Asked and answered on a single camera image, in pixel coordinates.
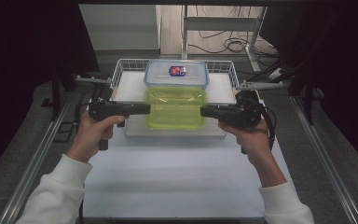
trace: handheld controller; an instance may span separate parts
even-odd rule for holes
[[[240,91],[235,95],[234,105],[206,105],[200,109],[200,114],[206,118],[218,119],[219,122],[243,129],[252,129],[260,120],[261,116],[268,125],[269,146],[275,139],[274,127],[272,125],[266,108],[258,103],[258,95],[255,91]]]
[[[129,115],[150,114],[150,105],[141,103],[117,103],[115,101],[106,102],[104,100],[89,103],[89,115],[101,121],[110,116],[121,115],[128,117]],[[118,127],[124,127],[125,121],[119,123]],[[107,140],[100,141],[100,150],[107,150]]]

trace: person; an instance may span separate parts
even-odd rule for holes
[[[81,118],[76,139],[55,169],[43,175],[29,197],[17,224],[75,223],[85,190],[83,183],[91,170],[89,159],[98,153],[101,139],[113,136],[113,126],[124,120],[112,116],[96,122],[86,111]],[[267,223],[313,223],[310,209],[297,197],[287,182],[270,149],[268,127],[262,119],[252,130],[242,130],[219,123],[218,126],[237,137],[246,150],[261,182],[259,189],[265,204]]]

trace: sticker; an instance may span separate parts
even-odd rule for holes
[[[184,77],[186,75],[186,68],[184,66],[170,67],[171,77]]]

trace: gray floor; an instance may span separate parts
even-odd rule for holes
[[[235,63],[237,70],[251,72],[251,66],[243,54],[211,56],[200,54],[189,55],[189,59],[195,60],[229,60]],[[179,53],[161,56],[158,52],[151,51],[104,51],[97,52],[101,67],[101,74],[93,74],[96,77],[111,77],[116,66],[116,61],[122,58],[167,58],[178,59]],[[252,77],[238,73],[239,79],[244,80]],[[89,84],[80,83],[75,92],[63,92],[62,95],[71,96],[70,107],[64,115],[63,122],[74,121],[75,103],[79,95]],[[34,151],[38,148],[44,133],[46,132],[52,115],[52,109],[40,107],[45,98],[51,97],[50,84],[46,83],[34,91],[34,102],[28,116],[20,126],[17,134],[12,139],[7,151],[0,159],[0,216],[4,211],[8,200],[32,158]],[[281,145],[282,153],[287,166],[296,185],[301,201],[307,204],[314,215],[316,223],[350,223],[343,209],[341,200],[338,198],[332,184],[326,174],[318,154],[310,139],[306,135],[304,126],[290,100],[286,88],[261,91],[261,97],[266,105],[277,115],[278,126],[277,138]],[[331,157],[337,172],[350,191],[352,198],[358,205],[358,154],[348,140],[342,135],[337,127],[325,115],[319,102],[314,102],[312,115],[314,117],[314,128],[319,134],[329,156]],[[55,140],[63,140],[65,134],[56,134]],[[48,154],[38,171],[33,189],[42,174],[49,173],[58,162],[62,153],[70,146],[74,135],[72,134],[68,143],[55,142],[48,150]],[[102,222],[91,221],[87,223],[133,223],[134,221]],[[196,221],[183,221],[181,223],[202,223]],[[208,223],[239,223],[239,221],[216,221]],[[264,223],[263,220],[243,220],[241,223]]]

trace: white sleeve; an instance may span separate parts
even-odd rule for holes
[[[259,190],[266,207],[264,218],[268,224],[314,223],[312,212],[298,199],[290,183]]]
[[[53,172],[43,175],[17,224],[75,223],[83,200],[83,183],[92,166],[62,155]]]

